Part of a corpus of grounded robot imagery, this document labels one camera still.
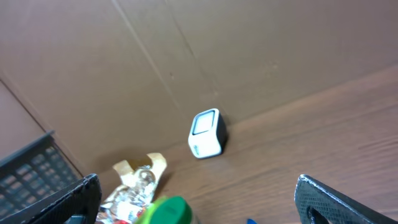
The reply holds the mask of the green lid small jar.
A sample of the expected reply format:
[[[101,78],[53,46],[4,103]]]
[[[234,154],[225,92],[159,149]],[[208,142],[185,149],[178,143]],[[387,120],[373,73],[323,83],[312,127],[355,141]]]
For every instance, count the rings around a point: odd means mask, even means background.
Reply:
[[[153,212],[150,224],[200,224],[191,206],[181,196],[166,198]]]

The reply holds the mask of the beige brown snack pouch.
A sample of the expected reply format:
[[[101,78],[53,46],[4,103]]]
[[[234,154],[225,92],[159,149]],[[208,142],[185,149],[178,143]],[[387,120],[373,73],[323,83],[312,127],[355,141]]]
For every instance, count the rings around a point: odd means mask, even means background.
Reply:
[[[105,224],[135,223],[150,207],[162,174],[165,157],[158,152],[142,159],[128,159],[113,165],[121,185],[99,206],[96,221]]]

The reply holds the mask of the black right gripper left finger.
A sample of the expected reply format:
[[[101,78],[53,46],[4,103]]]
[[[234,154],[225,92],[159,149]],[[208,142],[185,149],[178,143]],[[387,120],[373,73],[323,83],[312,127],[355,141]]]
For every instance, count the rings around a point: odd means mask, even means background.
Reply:
[[[1,220],[4,224],[84,223],[96,221],[102,191],[96,174],[39,200]]]

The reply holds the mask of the blue Oreo cookie pack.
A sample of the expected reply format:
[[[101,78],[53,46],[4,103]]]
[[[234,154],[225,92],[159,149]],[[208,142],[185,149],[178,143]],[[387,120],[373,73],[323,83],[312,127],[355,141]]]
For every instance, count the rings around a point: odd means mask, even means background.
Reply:
[[[255,220],[251,219],[251,218],[248,218],[246,220],[246,224],[257,224],[257,222]]]

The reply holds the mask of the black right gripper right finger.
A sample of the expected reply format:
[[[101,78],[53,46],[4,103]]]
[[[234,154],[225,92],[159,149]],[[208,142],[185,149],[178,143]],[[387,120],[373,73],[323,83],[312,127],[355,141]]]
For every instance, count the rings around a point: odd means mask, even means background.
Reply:
[[[294,202],[300,221],[306,224],[397,224],[396,220],[305,174],[298,177]]]

